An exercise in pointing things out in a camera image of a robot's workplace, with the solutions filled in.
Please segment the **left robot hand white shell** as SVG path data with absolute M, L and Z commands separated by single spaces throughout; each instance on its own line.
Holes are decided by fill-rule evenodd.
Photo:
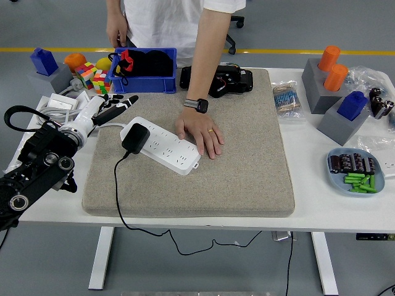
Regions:
M 94 129 L 95 126 L 101 126 L 115 117 L 122 114 L 129 107 L 131 107 L 139 97 L 133 95 L 124 101 L 116 103 L 113 107 L 103 111 L 99 114 L 99 110 L 105 104 L 105 98 L 101 96 L 93 97 L 86 106 L 80 111 L 74 121 L 65 124 L 59 131 L 62 133 L 71 134 L 82 141 L 87 138 L 88 134 Z

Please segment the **person's left hand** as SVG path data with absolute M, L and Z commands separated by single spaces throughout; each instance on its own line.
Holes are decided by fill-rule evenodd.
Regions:
M 183 107 L 175 122 L 176 135 L 184 139 L 186 133 L 192 135 L 196 141 L 200 155 L 208 153 L 210 159 L 222 154 L 224 137 L 213 119 L 206 113 L 199 113 L 191 107 Z

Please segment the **person's right hand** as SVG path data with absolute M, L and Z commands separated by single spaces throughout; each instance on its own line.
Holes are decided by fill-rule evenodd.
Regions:
M 106 33 L 113 48 L 127 45 L 127 20 L 121 12 L 109 12 L 107 14 Z

